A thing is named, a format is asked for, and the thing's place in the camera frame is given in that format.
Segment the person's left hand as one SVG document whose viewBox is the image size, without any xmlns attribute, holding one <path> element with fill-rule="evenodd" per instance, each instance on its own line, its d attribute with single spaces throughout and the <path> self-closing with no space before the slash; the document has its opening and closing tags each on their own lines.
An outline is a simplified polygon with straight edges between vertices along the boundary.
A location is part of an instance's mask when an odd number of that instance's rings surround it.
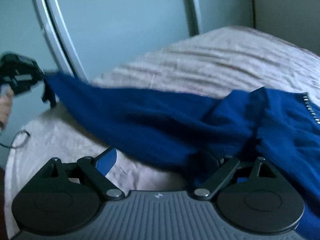
<svg viewBox="0 0 320 240">
<path fill-rule="evenodd" d="M 9 116 L 11 115 L 13 97 L 14 97 L 14 93 L 11 88 L 9 88 L 4 95 L 1 95 L 1 101 L 0 101 L 1 130 L 4 130 L 7 126 Z"/>
</svg>

